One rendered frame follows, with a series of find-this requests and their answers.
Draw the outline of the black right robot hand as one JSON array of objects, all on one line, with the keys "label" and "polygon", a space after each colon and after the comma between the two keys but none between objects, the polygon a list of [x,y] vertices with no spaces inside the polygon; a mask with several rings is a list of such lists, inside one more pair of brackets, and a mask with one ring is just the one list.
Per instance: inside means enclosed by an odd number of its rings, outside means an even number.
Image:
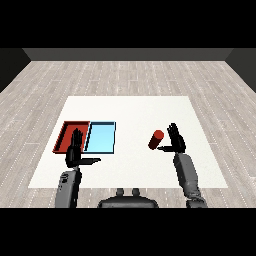
[{"label": "black right robot hand", "polygon": [[174,153],[184,153],[186,150],[186,144],[184,138],[180,135],[178,127],[175,123],[171,123],[167,132],[171,141],[171,144],[168,146],[160,146],[158,150],[164,152],[174,152]]}]

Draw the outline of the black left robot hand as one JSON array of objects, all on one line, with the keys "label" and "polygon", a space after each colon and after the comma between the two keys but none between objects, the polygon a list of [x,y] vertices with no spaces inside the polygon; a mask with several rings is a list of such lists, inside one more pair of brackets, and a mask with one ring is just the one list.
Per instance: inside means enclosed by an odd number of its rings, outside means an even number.
[{"label": "black left robot hand", "polygon": [[74,168],[80,165],[92,165],[100,161],[100,158],[82,158],[81,145],[83,133],[76,128],[71,137],[71,143],[66,152],[65,162],[68,168]]}]

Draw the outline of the red shallow open box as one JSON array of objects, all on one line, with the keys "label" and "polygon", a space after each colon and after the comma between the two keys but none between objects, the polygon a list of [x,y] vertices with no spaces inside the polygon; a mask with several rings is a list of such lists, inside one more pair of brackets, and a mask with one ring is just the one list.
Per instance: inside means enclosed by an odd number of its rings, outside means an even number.
[{"label": "red shallow open box", "polygon": [[65,121],[56,140],[53,153],[65,154],[67,152],[67,149],[71,144],[73,131],[75,129],[78,129],[82,133],[81,152],[84,152],[84,145],[89,125],[89,121]]}]

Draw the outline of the red can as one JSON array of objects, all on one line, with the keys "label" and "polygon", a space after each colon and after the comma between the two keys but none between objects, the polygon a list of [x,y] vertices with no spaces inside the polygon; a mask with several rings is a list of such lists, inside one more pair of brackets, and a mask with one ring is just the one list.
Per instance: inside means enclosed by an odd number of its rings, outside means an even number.
[{"label": "red can", "polygon": [[160,144],[160,142],[162,141],[162,139],[164,138],[164,133],[161,131],[161,130],[156,130],[150,141],[149,141],[149,144],[148,144],[148,147],[151,149],[151,150],[154,150],[158,147],[158,145]]}]

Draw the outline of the light blue shallow open box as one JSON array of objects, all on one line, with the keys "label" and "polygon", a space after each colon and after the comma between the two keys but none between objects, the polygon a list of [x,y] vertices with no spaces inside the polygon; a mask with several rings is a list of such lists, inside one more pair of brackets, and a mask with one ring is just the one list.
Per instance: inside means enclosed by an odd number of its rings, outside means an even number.
[{"label": "light blue shallow open box", "polygon": [[113,154],[116,123],[114,121],[92,121],[84,144],[85,154]]}]

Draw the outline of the dark grey robot body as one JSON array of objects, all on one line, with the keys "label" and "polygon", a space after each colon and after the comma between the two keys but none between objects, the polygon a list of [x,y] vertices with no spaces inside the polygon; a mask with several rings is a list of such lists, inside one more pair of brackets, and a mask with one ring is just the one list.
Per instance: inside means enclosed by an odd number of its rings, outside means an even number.
[{"label": "dark grey robot body", "polygon": [[124,189],[118,188],[116,195],[101,200],[98,208],[158,208],[155,200],[142,197],[138,188],[132,189],[131,196],[124,195]]}]

